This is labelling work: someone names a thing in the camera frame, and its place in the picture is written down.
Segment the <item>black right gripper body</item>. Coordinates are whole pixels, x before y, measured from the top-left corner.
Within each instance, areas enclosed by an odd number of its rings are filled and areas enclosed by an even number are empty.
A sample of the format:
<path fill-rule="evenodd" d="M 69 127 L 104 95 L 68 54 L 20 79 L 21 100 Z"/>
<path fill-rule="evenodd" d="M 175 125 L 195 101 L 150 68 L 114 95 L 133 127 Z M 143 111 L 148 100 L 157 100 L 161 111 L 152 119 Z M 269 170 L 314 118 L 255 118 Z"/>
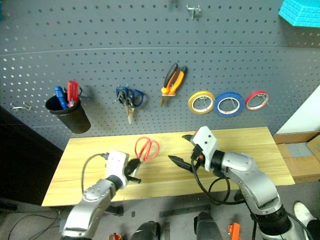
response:
<path fill-rule="evenodd" d="M 190 168 L 191 173 L 197 171 L 199 167 L 205 166 L 206 159 L 202 148 L 198 144 L 196 144 L 192 150 L 191 160 L 195 161 L 195 164 L 193 164 L 194 167 L 191 166 Z"/>

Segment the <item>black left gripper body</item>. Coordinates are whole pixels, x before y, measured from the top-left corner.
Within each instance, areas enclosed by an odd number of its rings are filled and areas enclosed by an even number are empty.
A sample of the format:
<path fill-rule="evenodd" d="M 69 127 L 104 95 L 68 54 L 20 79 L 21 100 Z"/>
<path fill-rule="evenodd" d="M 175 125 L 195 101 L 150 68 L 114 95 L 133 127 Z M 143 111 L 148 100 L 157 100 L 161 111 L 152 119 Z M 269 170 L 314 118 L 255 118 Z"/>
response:
<path fill-rule="evenodd" d="M 126 177 L 130 176 L 134 171 L 136 170 L 136 168 L 130 168 L 129 162 L 127 163 L 125 169 L 124 169 L 124 175 Z"/>

